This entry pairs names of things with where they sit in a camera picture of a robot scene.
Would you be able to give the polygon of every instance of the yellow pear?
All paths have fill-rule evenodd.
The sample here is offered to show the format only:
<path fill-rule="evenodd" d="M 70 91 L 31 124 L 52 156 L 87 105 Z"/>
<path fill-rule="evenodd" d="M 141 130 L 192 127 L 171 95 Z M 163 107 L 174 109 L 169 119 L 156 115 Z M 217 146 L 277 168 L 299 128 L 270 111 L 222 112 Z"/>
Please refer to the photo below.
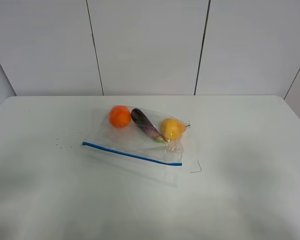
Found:
<path fill-rule="evenodd" d="M 166 140 L 178 139 L 186 130 L 186 126 L 173 118 L 166 118 L 161 123 L 161 133 Z"/>

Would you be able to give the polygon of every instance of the clear plastic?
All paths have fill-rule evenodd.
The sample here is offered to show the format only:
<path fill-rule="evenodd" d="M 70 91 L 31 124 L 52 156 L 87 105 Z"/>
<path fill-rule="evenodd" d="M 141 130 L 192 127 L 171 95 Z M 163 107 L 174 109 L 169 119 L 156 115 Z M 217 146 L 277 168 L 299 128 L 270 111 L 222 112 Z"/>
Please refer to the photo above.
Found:
<path fill-rule="evenodd" d="M 135 107 L 128 106 L 128 109 L 131 112 Z M 161 124 L 167 118 L 177 120 L 186 127 L 185 130 L 190 128 L 190 123 L 165 113 L 137 109 L 142 111 L 153 126 L 136 124 L 131 119 L 127 126 L 117 128 L 111 125 L 107 114 L 96 131 L 92 131 L 82 145 L 158 164 L 181 166 L 184 152 L 180 142 L 182 134 L 176 140 L 157 142 L 154 139 L 161 134 Z"/>

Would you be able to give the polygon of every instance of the white tabletop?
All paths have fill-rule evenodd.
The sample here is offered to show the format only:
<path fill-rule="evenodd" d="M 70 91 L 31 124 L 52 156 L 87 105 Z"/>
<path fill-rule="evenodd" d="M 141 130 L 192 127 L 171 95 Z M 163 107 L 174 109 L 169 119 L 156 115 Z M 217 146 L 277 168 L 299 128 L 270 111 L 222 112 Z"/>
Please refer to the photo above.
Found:
<path fill-rule="evenodd" d="M 190 121 L 202 172 L 81 146 L 113 105 Z M 98 239 L 300 240 L 300 120 L 277 96 L 8 98 L 0 240 Z"/>

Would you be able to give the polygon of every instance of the ziplock bag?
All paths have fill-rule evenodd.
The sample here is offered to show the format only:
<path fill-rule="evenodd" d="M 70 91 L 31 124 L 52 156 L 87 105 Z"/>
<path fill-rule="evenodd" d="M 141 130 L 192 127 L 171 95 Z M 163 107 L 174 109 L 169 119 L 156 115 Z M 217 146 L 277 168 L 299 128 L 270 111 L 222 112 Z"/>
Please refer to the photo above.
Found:
<path fill-rule="evenodd" d="M 183 130 L 187 130 L 190 123 L 161 112 L 131 106 L 127 108 L 132 116 L 127 126 L 114 127 L 107 114 L 82 145 L 157 164 L 182 166 L 182 134 L 175 140 L 164 138 L 161 125 L 164 120 L 172 119 L 183 125 Z"/>

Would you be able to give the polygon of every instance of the purple eggplant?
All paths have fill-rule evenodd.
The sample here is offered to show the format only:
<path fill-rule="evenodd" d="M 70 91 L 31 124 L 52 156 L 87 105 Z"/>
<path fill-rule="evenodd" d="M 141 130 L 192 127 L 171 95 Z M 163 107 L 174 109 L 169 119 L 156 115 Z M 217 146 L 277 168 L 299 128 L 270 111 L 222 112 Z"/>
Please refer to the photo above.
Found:
<path fill-rule="evenodd" d="M 158 143 L 167 144 L 165 138 L 158 132 L 155 126 L 150 122 L 146 115 L 138 108 L 131 111 L 131 118 L 134 123 L 150 138 Z"/>

